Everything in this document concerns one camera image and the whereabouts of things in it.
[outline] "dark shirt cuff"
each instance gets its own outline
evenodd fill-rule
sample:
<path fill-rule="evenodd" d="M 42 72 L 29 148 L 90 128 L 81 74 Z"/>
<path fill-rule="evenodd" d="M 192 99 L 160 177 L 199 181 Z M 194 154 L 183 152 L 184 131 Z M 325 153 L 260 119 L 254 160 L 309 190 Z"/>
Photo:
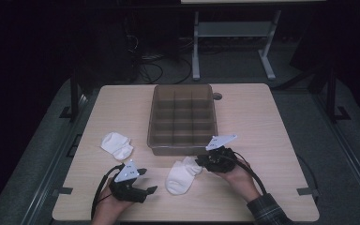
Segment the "dark shirt cuff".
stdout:
<path fill-rule="evenodd" d="M 271 194 L 265 194 L 249 202 L 247 207 L 259 225 L 293 224 Z"/>

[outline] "person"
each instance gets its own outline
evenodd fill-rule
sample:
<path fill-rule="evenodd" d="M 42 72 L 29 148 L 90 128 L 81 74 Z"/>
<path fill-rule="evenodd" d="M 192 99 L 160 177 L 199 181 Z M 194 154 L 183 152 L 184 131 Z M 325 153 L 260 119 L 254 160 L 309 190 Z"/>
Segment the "person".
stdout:
<path fill-rule="evenodd" d="M 241 161 L 250 168 L 247 162 Z M 228 182 L 230 187 L 246 202 L 247 207 L 259 225 L 293 224 L 271 194 L 261 195 L 256 189 L 252 176 L 236 165 L 230 172 L 214 172 Z M 92 219 L 93 225 L 113 225 L 119 216 L 129 208 L 133 202 L 118 201 L 111 196 L 108 185 L 100 193 L 100 201 L 96 206 L 96 213 Z"/>

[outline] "storage box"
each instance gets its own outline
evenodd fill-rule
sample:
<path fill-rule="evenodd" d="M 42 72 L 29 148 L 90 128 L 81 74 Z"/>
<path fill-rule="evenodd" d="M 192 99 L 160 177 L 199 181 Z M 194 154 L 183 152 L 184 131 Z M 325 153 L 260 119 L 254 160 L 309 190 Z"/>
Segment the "storage box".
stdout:
<path fill-rule="evenodd" d="M 157 156 L 206 154 L 218 135 L 209 84 L 157 85 L 151 107 L 147 144 Z"/>

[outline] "white cloth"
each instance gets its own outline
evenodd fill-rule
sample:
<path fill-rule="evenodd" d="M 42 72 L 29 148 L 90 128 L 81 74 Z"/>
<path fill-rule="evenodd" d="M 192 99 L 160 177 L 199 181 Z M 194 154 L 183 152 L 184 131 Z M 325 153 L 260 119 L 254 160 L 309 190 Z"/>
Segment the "white cloth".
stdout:
<path fill-rule="evenodd" d="M 133 151 L 130 139 L 115 132 L 104 136 L 101 141 L 101 148 L 111 153 L 117 160 L 128 158 Z"/>
<path fill-rule="evenodd" d="M 191 187 L 195 175 L 202 170 L 203 168 L 198 166 L 193 157 L 186 157 L 183 161 L 175 161 L 166 178 L 166 189 L 173 195 L 185 194 Z"/>

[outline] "white marker tag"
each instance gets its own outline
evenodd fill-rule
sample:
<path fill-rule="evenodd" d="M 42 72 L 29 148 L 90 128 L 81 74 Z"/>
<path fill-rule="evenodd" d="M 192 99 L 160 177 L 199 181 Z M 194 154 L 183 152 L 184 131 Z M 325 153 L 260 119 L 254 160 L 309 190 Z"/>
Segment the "white marker tag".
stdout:
<path fill-rule="evenodd" d="M 221 136 L 213 136 L 212 140 L 206 146 L 206 151 L 210 151 L 213 149 L 217 149 L 223 146 L 226 143 L 231 142 L 232 140 L 236 139 L 238 136 L 235 134 L 233 135 L 221 135 Z"/>
<path fill-rule="evenodd" d="M 115 182 L 127 181 L 139 176 L 139 172 L 137 172 L 137 167 L 131 159 L 129 162 L 125 164 L 125 167 L 122 171 L 115 177 Z"/>

